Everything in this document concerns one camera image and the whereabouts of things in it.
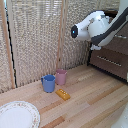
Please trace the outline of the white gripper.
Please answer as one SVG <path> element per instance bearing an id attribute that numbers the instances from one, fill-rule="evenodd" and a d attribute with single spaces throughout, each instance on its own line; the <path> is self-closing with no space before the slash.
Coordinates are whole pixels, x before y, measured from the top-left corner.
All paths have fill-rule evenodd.
<path id="1" fill-rule="evenodd" d="M 92 44 L 91 47 L 90 47 L 90 50 L 91 51 L 93 51 L 93 50 L 101 50 L 101 47 Z"/>

